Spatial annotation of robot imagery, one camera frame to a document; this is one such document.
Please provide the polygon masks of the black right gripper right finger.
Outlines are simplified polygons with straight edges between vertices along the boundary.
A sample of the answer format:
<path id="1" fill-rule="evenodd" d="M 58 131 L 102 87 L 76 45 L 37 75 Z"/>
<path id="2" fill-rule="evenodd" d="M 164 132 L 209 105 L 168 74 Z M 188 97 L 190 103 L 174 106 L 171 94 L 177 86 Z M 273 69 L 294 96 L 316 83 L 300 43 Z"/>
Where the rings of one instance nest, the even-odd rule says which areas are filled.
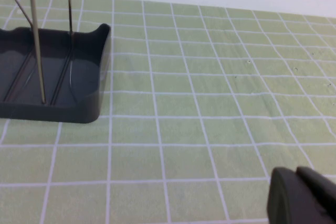
<path id="1" fill-rule="evenodd" d="M 335 183 L 309 167 L 297 167 L 296 174 L 321 206 L 321 214 L 335 223 Z"/>

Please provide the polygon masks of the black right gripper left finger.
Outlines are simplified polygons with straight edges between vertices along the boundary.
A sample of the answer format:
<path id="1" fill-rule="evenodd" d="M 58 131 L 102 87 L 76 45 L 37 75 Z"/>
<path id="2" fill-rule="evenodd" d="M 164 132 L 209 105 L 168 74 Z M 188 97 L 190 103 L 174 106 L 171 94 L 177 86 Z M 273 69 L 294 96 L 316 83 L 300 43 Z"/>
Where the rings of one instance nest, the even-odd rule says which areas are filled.
<path id="1" fill-rule="evenodd" d="M 276 167 L 267 200 L 269 223 L 327 223 L 327 212 L 292 170 Z"/>

